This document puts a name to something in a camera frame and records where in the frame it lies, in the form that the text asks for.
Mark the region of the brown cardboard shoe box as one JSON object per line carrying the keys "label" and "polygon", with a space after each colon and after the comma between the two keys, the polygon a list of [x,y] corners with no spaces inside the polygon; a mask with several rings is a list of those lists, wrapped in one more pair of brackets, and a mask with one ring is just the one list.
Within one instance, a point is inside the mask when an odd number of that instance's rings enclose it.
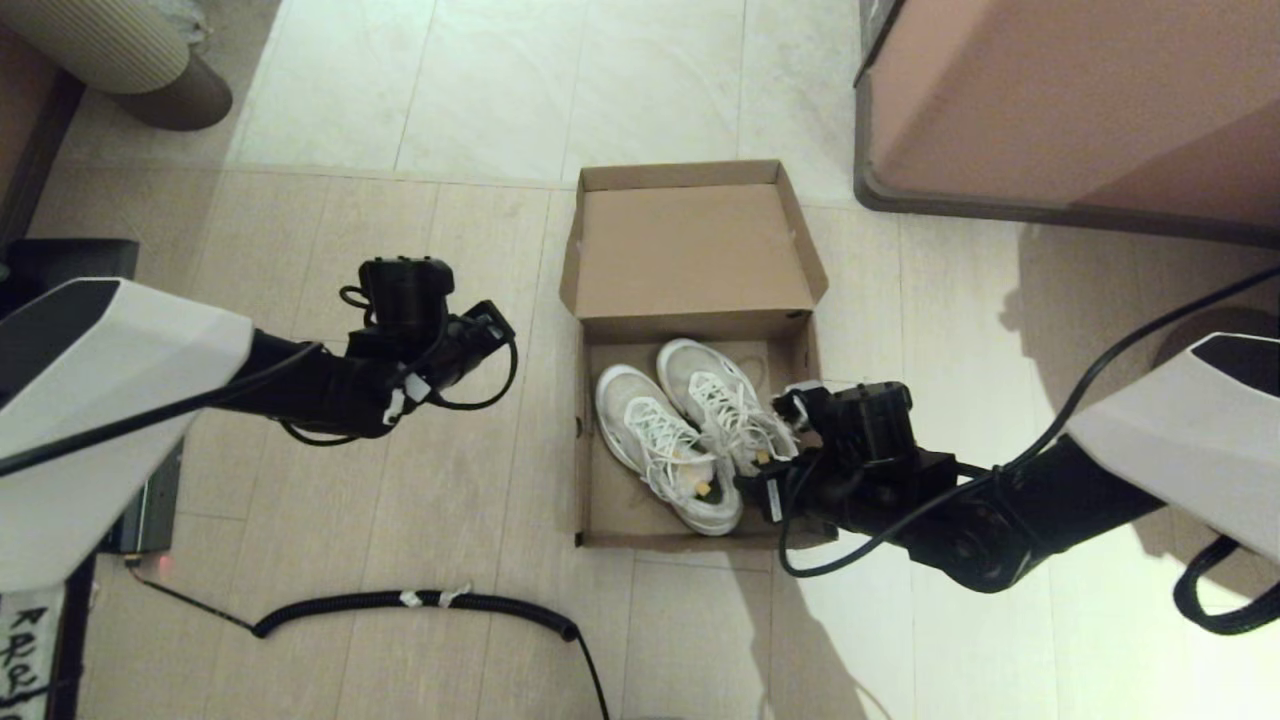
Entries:
{"label": "brown cardboard shoe box", "polygon": [[700,536],[605,447],[594,386],[614,364],[655,372],[685,337],[728,354],[762,401],[822,374],[813,313],[829,282],[781,161],[581,170],[559,296],[579,323],[575,363],[579,547],[660,553],[773,550],[767,502]]}

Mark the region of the grey black power supply box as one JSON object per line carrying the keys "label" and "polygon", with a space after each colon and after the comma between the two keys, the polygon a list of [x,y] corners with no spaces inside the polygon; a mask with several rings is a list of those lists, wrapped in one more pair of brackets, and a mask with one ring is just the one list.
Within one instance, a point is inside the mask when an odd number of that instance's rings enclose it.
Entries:
{"label": "grey black power supply box", "polygon": [[99,552],[146,555],[172,547],[184,448],[180,439],[151,473],[100,542]]}

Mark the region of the brown wooden furniture side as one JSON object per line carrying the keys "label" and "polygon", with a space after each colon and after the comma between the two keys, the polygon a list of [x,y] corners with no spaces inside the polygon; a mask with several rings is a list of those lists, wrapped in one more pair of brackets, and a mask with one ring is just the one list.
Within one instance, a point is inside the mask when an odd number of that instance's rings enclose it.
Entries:
{"label": "brown wooden furniture side", "polygon": [[84,85],[0,24],[0,255],[26,237]]}

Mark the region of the white mesh sneaker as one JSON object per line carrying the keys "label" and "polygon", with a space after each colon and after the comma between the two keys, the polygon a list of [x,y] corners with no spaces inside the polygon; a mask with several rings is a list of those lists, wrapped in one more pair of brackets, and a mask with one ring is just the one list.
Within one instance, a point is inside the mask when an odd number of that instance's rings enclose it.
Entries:
{"label": "white mesh sneaker", "polygon": [[649,375],[625,364],[608,366],[594,400],[609,451],[686,527],[722,537],[739,525],[742,498],[728,466]]}
{"label": "white mesh sneaker", "polygon": [[731,478],[755,477],[762,464],[797,455],[791,430],[721,351],[695,340],[672,340],[659,350],[655,369],[660,388]]}

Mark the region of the beige ribbed round bin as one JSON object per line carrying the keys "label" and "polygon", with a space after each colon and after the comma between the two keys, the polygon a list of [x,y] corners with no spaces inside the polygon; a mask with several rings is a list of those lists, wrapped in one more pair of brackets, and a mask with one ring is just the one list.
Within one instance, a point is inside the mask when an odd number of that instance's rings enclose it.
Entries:
{"label": "beige ribbed round bin", "polygon": [[145,126],[196,132],[233,108],[229,85],[145,0],[0,0],[0,24]]}

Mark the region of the brown round floor base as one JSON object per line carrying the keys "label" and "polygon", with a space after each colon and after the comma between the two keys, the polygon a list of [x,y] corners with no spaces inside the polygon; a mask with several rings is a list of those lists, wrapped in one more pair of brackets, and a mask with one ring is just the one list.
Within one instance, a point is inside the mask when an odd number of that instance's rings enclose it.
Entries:
{"label": "brown round floor base", "polygon": [[1280,338],[1280,311],[1245,306],[1211,307],[1179,322],[1160,341],[1149,368],[1156,369],[1215,333]]}

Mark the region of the dark square floor stand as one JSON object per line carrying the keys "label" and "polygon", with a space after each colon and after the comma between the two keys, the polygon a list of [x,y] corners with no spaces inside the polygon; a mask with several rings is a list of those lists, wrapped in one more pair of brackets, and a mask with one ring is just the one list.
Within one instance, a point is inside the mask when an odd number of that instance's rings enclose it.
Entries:
{"label": "dark square floor stand", "polygon": [[133,240],[27,238],[0,260],[0,305],[27,304],[79,278],[134,277],[140,243]]}

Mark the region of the white plastic bin liner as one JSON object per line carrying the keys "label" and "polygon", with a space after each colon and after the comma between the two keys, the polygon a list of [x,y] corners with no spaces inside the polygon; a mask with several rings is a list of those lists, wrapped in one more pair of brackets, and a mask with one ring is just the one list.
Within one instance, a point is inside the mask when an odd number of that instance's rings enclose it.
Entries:
{"label": "white plastic bin liner", "polygon": [[196,53],[206,53],[214,28],[200,0],[145,0]]}

